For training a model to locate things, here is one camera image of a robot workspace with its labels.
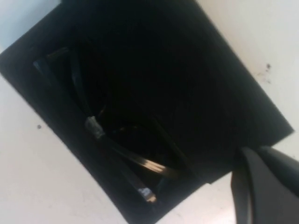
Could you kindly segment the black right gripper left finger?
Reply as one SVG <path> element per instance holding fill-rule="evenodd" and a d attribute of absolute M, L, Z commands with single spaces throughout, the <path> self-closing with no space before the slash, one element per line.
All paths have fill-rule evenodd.
<path fill-rule="evenodd" d="M 285 186 L 256 149 L 244 147 L 232 173 L 231 189 L 238 224 L 297 224 L 299 187 Z"/>

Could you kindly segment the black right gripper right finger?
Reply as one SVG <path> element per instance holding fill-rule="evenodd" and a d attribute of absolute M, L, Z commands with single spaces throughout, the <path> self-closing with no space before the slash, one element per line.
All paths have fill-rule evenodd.
<path fill-rule="evenodd" d="M 285 186 L 299 186 L 299 162 L 297 160 L 271 147 L 260 147 L 256 152 Z"/>

